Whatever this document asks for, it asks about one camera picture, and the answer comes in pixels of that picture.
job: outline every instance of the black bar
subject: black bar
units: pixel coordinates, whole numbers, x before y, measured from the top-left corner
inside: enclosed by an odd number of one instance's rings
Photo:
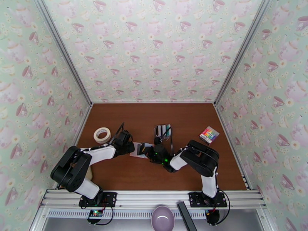
[[[177,204],[177,207],[182,215],[182,218],[183,218],[183,221],[184,221],[184,224],[186,226],[186,229],[187,231],[197,231],[196,227],[195,227],[195,224],[193,222],[193,220],[191,219],[191,216],[187,210],[187,207],[185,205],[185,203],[182,201],[182,202],[179,202]]]

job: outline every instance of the teacup wallpaper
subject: teacup wallpaper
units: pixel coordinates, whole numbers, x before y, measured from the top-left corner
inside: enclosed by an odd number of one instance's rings
[[[93,102],[213,102],[262,0],[45,0]]]
[[[274,0],[219,103],[279,230],[308,230],[308,0]]]
[[[0,230],[28,230],[88,104],[34,2],[0,16]]]

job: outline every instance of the floral wallpaper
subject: floral wallpaper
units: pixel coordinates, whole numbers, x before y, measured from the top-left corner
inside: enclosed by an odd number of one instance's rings
[[[45,0],[93,102],[212,102],[261,0]]]
[[[28,230],[88,104],[34,2],[0,15],[0,230]]]
[[[279,230],[308,230],[308,0],[274,0],[219,111]]]

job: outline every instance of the wall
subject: wall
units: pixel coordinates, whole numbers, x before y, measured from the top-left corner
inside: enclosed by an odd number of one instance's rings
[[[88,104],[35,4],[0,12],[0,230],[28,230]]]
[[[280,230],[308,230],[308,0],[274,0],[219,103]]]
[[[261,0],[45,0],[93,102],[212,102]]]

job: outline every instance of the small box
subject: small box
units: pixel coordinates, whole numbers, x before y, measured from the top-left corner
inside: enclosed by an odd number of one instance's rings
[[[208,126],[200,135],[199,138],[207,144],[211,144],[219,135],[219,132]]]

